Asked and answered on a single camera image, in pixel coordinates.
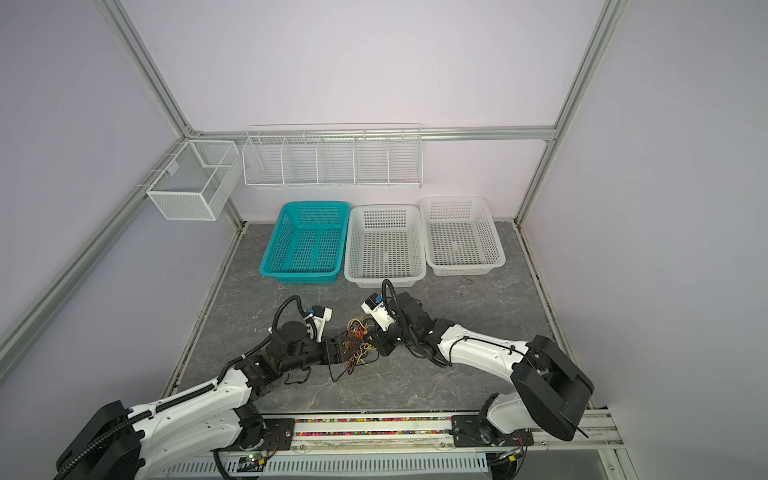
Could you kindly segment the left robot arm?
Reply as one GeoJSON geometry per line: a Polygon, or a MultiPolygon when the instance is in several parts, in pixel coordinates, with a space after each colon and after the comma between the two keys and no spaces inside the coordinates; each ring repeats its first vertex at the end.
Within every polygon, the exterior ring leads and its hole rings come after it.
{"type": "Polygon", "coordinates": [[[230,360],[211,380],[175,395],[101,407],[56,462],[58,479],[145,479],[209,451],[273,445],[255,402],[285,375],[344,364],[345,335],[323,338],[310,322],[288,322],[230,360]]]}

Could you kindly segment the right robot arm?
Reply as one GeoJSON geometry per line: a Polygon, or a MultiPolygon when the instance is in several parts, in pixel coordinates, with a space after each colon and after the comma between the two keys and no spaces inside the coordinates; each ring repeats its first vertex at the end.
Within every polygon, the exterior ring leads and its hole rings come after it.
{"type": "Polygon", "coordinates": [[[402,345],[438,367],[465,365],[512,385],[510,393],[490,395],[473,418],[481,443],[497,444],[532,428],[563,441],[581,431],[594,384],[552,339],[537,335],[512,341],[480,334],[430,317],[406,292],[394,298],[373,293],[361,308],[376,323],[371,340],[381,355],[402,345]]]}

